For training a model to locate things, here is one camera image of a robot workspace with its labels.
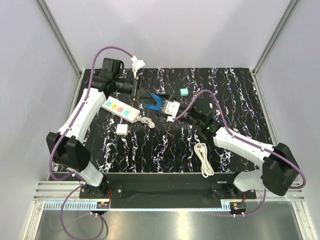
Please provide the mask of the white small charger adapter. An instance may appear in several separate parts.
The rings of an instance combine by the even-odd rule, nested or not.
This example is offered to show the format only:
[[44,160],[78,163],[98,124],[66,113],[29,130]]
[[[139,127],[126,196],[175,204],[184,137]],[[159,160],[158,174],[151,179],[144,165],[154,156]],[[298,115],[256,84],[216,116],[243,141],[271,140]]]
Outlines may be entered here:
[[116,134],[118,136],[127,136],[130,133],[128,124],[117,124],[116,126]]

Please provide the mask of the blue cube socket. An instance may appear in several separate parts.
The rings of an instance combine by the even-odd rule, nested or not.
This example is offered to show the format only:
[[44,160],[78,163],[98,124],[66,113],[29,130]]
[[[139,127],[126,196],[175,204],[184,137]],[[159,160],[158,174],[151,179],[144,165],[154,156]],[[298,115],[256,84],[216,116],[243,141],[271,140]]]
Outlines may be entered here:
[[165,99],[162,96],[157,95],[155,93],[151,93],[151,97],[155,101],[155,104],[146,104],[144,108],[154,112],[160,112],[162,110],[162,106]]

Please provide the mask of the teal small cube plug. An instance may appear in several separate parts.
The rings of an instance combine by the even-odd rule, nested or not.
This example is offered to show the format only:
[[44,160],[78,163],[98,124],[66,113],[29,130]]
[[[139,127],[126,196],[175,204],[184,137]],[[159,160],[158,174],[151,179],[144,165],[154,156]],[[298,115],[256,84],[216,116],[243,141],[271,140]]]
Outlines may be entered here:
[[181,97],[185,97],[185,96],[188,96],[188,95],[189,95],[189,91],[188,91],[187,88],[181,88],[181,89],[179,90],[179,92],[180,92],[180,96],[181,96]]

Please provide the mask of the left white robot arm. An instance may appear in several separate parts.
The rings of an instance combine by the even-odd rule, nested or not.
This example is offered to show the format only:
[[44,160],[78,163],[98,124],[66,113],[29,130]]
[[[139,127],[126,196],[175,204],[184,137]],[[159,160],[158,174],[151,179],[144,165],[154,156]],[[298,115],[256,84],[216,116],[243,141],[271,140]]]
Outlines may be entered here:
[[100,108],[135,123],[140,111],[114,97],[113,93],[127,94],[132,101],[156,105],[155,97],[146,90],[143,78],[122,78],[124,63],[104,58],[102,67],[89,79],[88,87],[66,123],[46,137],[50,159],[76,175],[97,198],[108,193],[107,178],[91,162],[91,154],[84,146],[87,130]]

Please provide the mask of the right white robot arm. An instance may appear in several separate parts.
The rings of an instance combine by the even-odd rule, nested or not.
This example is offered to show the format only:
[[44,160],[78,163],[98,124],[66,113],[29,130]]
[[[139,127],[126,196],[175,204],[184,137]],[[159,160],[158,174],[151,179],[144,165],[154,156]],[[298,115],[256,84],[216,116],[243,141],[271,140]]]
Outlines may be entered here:
[[222,121],[215,120],[212,104],[201,97],[203,93],[214,95],[210,90],[202,90],[187,106],[170,95],[153,93],[152,104],[147,108],[166,116],[168,120],[185,122],[195,127],[201,142],[194,146],[194,151],[201,160],[203,177],[214,175],[208,160],[209,143],[231,151],[258,167],[253,171],[234,173],[225,188],[216,191],[218,196],[236,199],[249,190],[262,189],[284,196],[288,190],[293,189],[293,182],[302,172],[290,148],[283,143],[272,145],[241,135],[228,127],[224,116],[221,117]]

